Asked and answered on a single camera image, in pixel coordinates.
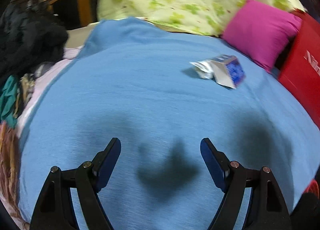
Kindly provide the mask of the red mesh trash basket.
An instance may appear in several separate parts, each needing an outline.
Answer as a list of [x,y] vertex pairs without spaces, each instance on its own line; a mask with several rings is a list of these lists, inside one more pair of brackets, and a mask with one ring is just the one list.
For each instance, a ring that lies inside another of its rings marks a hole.
[[304,190],[304,193],[312,193],[317,199],[319,199],[319,185],[315,179],[313,179]]

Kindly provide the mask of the pink orange patterned cloth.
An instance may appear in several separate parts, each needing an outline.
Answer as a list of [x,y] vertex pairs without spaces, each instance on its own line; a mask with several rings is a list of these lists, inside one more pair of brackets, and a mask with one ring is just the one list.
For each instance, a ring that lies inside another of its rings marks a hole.
[[5,121],[1,123],[1,195],[11,211],[9,214],[21,220],[18,208],[18,138]]

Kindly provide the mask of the teal garment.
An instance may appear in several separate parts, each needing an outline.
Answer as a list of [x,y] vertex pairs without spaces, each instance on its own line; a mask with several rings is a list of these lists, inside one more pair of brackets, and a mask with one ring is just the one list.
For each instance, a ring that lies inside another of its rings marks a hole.
[[1,122],[14,129],[20,108],[20,82],[16,76],[11,75],[1,88]]

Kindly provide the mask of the red paper bag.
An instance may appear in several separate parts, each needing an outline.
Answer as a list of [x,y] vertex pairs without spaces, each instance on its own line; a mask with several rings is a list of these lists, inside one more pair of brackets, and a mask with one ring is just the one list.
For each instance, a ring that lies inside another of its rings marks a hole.
[[319,126],[319,22],[302,11],[293,13],[302,25],[280,70],[278,81]]

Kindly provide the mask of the blue purple medicine box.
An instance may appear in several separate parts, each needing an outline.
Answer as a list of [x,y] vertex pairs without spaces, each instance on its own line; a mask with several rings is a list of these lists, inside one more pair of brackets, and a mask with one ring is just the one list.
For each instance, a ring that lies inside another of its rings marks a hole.
[[238,58],[234,55],[219,55],[210,61],[214,79],[221,86],[236,89],[246,77]]

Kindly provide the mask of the blue blanket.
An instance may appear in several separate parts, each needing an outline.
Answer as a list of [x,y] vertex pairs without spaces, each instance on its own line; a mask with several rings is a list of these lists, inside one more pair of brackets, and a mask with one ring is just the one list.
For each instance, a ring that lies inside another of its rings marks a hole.
[[[190,62],[238,58],[236,88]],[[200,154],[209,138],[246,168],[271,168],[289,210],[319,167],[319,129],[277,80],[218,38],[104,21],[50,83],[20,141],[18,206],[30,221],[52,166],[77,168],[121,141],[99,199],[115,229],[207,229],[223,193]]]

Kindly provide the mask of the crumpled silver foil wrapper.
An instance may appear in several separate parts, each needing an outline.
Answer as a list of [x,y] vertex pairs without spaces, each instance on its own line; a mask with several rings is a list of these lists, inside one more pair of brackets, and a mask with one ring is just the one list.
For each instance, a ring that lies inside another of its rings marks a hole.
[[211,80],[214,77],[212,60],[190,62],[201,79]]

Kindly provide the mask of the magenta pillow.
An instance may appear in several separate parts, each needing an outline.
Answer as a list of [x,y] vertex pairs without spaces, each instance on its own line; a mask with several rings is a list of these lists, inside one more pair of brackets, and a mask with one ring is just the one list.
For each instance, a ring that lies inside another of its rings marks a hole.
[[246,0],[221,37],[270,72],[301,25],[301,18],[292,13],[256,0]]

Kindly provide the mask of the black clothes pile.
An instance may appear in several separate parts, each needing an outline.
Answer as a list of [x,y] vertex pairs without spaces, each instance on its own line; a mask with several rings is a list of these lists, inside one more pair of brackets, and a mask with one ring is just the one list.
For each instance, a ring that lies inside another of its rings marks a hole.
[[66,29],[39,8],[8,5],[1,16],[1,84],[43,62],[61,61],[67,39]]

